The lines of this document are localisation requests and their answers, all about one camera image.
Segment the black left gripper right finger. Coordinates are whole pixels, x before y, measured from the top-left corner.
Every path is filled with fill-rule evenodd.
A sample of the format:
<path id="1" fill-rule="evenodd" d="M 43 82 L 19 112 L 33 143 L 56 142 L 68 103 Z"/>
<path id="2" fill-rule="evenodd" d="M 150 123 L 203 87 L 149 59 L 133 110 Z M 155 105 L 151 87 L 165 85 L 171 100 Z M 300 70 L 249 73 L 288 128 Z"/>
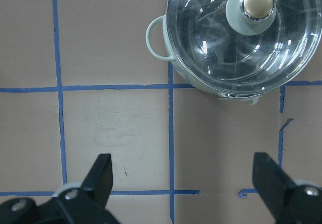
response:
<path id="1" fill-rule="evenodd" d="M 252 183 L 275 223 L 321 223 L 321 188 L 292 180 L 267 153 L 254 153 Z"/>

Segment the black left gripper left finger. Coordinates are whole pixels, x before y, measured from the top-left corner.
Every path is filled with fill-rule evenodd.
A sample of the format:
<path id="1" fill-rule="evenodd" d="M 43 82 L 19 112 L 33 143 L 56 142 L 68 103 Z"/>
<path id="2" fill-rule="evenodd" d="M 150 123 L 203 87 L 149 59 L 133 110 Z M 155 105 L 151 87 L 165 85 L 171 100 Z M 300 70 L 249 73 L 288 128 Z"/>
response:
<path id="1" fill-rule="evenodd" d="M 106 210 L 113 187 L 112 159 L 100 154 L 81 183 L 66 184 L 37 205 L 27 197 L 1 204 L 1 223 L 118 223 Z"/>

